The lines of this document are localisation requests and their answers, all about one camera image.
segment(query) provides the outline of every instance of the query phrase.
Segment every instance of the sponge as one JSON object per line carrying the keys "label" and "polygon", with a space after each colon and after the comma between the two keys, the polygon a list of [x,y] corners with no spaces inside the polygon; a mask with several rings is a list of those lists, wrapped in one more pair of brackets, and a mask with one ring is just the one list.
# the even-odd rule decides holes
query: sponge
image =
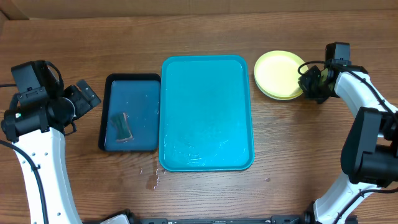
{"label": "sponge", "polygon": [[126,113],[118,113],[111,117],[111,123],[116,128],[116,141],[117,142],[125,142],[130,139],[133,139],[133,136],[130,131],[129,123],[127,122],[127,114]]}

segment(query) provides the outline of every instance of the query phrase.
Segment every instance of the wet surface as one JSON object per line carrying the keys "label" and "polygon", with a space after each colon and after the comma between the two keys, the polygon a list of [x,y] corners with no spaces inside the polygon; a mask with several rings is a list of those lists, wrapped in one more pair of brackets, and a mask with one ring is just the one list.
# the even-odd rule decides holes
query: wet surface
{"label": "wet surface", "polygon": [[[112,83],[105,134],[107,151],[151,151],[157,148],[159,94],[160,83],[155,80],[117,80]],[[112,118],[122,113],[124,119],[119,119],[123,125],[113,125]],[[120,130],[128,137],[130,134],[134,137],[127,138],[120,134]]]}
{"label": "wet surface", "polygon": [[147,181],[146,189],[155,190],[157,186],[159,186],[159,154],[158,152],[154,152],[151,154],[152,156],[152,175],[149,176]]}
{"label": "wet surface", "polygon": [[172,171],[248,168],[254,149],[246,62],[234,55],[171,57],[163,69],[162,164]]}

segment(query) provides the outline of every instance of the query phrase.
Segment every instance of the light blue tray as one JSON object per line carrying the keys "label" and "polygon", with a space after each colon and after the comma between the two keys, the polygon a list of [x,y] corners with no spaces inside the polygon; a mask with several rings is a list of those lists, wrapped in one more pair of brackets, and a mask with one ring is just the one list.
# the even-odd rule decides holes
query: light blue tray
{"label": "light blue tray", "polygon": [[181,56],[163,63],[159,158],[169,171],[250,167],[254,143],[242,57]]}

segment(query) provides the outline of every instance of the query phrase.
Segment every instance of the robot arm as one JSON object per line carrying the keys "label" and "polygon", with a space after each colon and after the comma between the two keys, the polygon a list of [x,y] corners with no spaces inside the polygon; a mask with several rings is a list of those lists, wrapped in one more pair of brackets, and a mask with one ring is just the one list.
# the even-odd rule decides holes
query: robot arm
{"label": "robot arm", "polygon": [[[313,204],[310,209],[313,217],[309,223],[342,224],[371,195],[362,194],[364,190],[372,192],[398,180],[396,125],[380,100],[393,113],[398,109],[373,87],[363,67],[351,65],[348,44],[327,45],[324,63],[323,71],[314,66],[303,74],[299,79],[300,87],[306,98],[318,103],[323,103],[329,96],[342,98],[355,121],[341,153],[343,171],[327,193]],[[377,138],[393,143],[379,146]]]}
{"label": "robot arm", "polygon": [[[52,67],[59,75],[56,79]],[[12,67],[19,93],[4,113],[1,127],[16,152],[24,175],[32,224],[79,224],[65,165],[64,127],[98,105],[101,100],[84,80],[63,89],[58,69],[35,61]],[[40,182],[35,172],[39,173]]]}
{"label": "robot arm", "polygon": [[[362,72],[356,72],[356,74],[361,78],[365,78],[367,82],[370,83],[369,75]],[[354,117],[356,117],[361,107],[375,108],[379,111],[385,111],[371,93],[370,89],[348,72],[342,72],[339,74],[336,80],[335,93],[347,104]],[[398,110],[388,102],[386,102],[386,105],[394,112]],[[352,199],[355,198],[358,193],[360,193],[361,190],[369,189],[380,189],[380,187],[376,184],[363,182],[353,184],[350,182],[348,175],[342,172],[328,192],[315,201],[313,211],[316,221],[324,224],[332,224],[338,217],[338,214],[347,204],[349,204],[350,201],[352,201]],[[355,203],[343,214],[342,218],[338,220],[338,223],[345,223],[348,215],[370,195],[371,194],[365,194],[363,197],[357,199],[357,201],[355,201]]]}

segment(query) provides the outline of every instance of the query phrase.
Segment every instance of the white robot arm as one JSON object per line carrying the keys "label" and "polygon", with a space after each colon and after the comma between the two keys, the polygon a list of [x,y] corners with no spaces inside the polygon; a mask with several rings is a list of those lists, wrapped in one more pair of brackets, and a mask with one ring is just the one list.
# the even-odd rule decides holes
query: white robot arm
{"label": "white robot arm", "polygon": [[[355,73],[359,77],[365,78],[367,82],[371,84],[369,75],[362,72]],[[348,72],[342,72],[339,74],[335,85],[335,92],[344,100],[354,117],[361,107],[375,108],[379,111],[385,111],[370,89],[361,80],[353,77]],[[386,105],[394,112],[398,110],[388,102],[386,102]],[[369,189],[380,189],[380,187],[376,184],[361,182],[358,184],[352,184],[349,181],[348,175],[342,172],[328,192],[315,201],[313,211],[316,221],[323,224],[332,224],[344,207],[347,206],[347,204],[349,204],[349,202],[359,194],[361,190]],[[357,199],[357,201],[355,201],[355,203],[343,214],[342,218],[338,220],[338,224],[345,223],[348,215],[370,195],[371,193],[368,193]]]}
{"label": "white robot arm", "polygon": [[[70,189],[65,164],[65,137],[60,131],[50,128],[42,133],[35,130],[19,136],[15,146],[22,149],[39,167],[42,179],[49,223],[82,224]],[[16,152],[24,175],[30,210],[31,224],[45,224],[39,188],[32,168],[26,159]],[[129,224],[127,216],[118,215],[104,224]]]}

